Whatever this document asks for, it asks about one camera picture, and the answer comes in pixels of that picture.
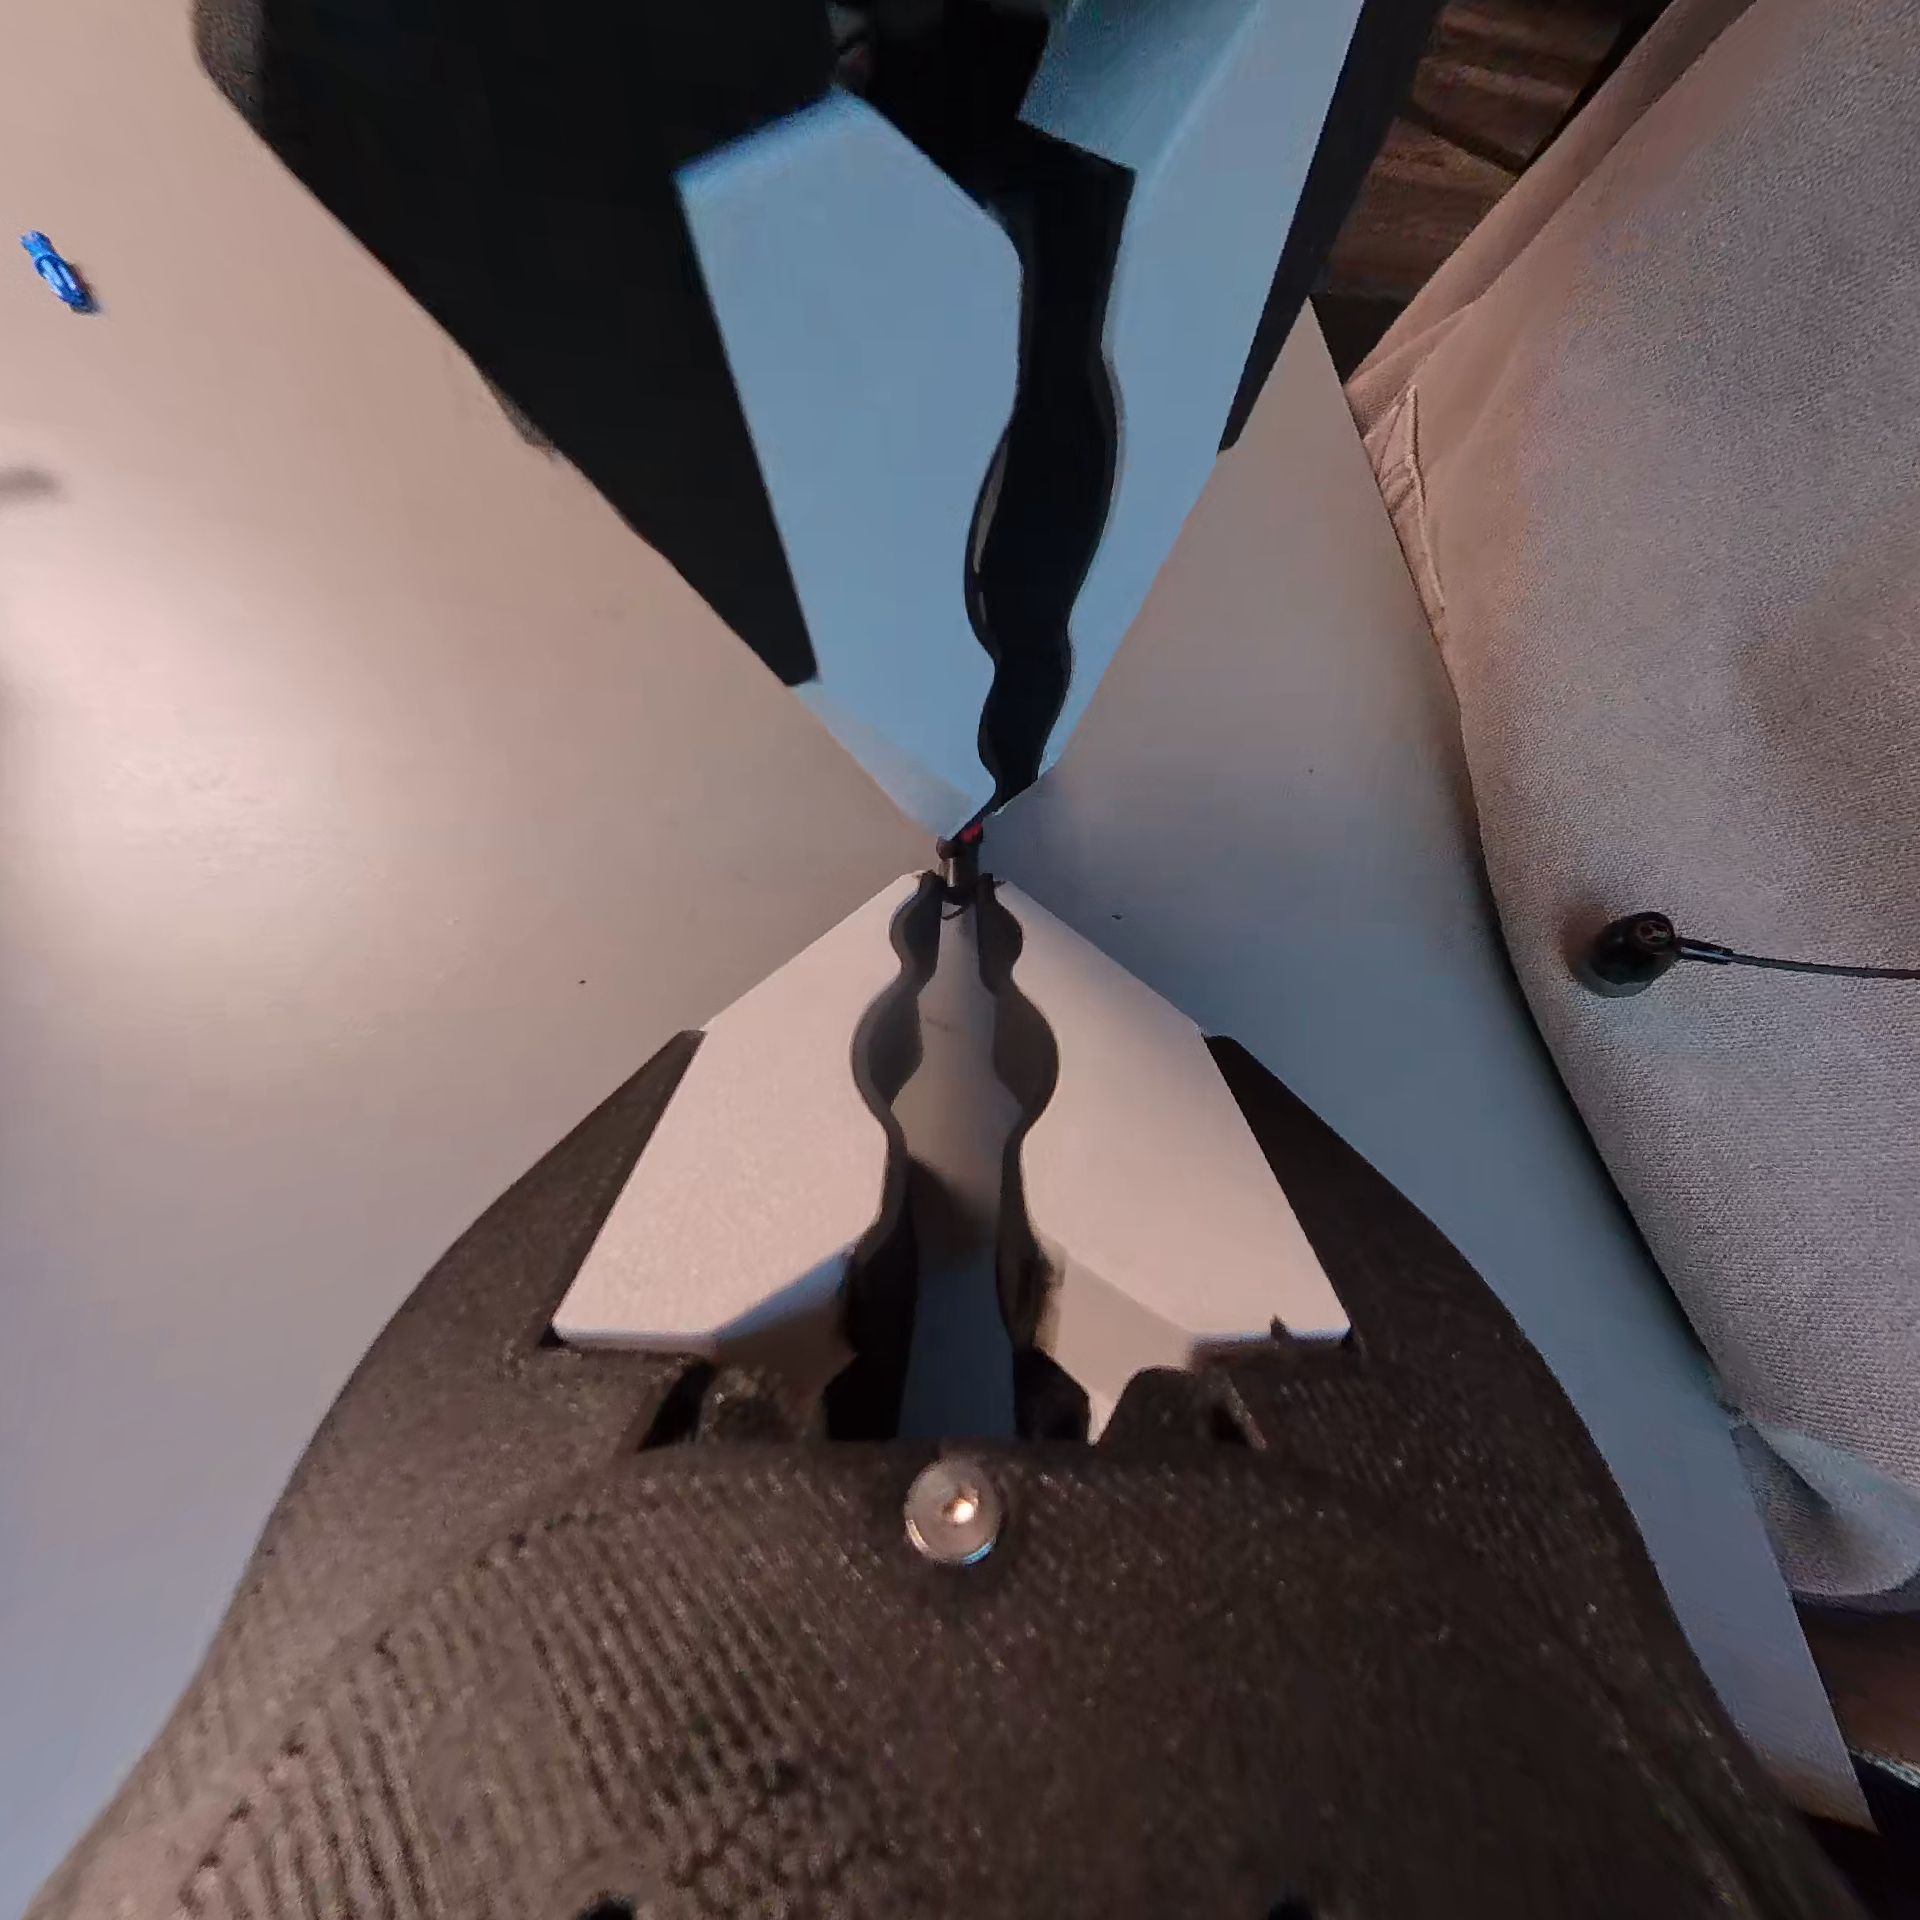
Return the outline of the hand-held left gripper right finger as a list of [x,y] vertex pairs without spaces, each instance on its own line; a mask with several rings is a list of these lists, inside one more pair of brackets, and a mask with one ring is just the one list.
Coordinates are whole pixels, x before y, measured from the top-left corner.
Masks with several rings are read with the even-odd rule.
[[1138,1376],[1351,1333],[1193,1019],[1005,879],[981,982],[1014,1101],[994,1261],[1021,1438],[1097,1439]]

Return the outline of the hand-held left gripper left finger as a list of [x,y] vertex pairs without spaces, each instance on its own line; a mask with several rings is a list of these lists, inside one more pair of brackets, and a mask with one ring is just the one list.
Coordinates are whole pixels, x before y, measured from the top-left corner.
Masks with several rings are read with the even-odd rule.
[[735,997],[692,1041],[554,1312],[577,1350],[691,1358],[822,1386],[882,1350],[906,1229],[895,1098],[941,879],[907,873]]

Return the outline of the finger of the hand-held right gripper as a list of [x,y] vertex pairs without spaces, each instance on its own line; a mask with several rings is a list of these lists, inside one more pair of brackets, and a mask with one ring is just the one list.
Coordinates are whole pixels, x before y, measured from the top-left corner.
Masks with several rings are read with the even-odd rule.
[[799,696],[902,813],[961,825],[994,790],[967,578],[1017,397],[1017,246],[841,88],[676,190],[806,629]]
[[1045,3],[994,202],[1014,410],[967,600],[990,806],[1066,749],[1203,494],[1362,3]]

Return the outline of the beige printed hoodie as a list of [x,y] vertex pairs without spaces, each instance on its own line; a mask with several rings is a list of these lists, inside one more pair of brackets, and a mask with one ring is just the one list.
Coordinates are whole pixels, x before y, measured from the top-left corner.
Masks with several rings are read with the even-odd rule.
[[1533,1021],[1788,1585],[1915,1610],[1917,3],[1671,3],[1349,381]]

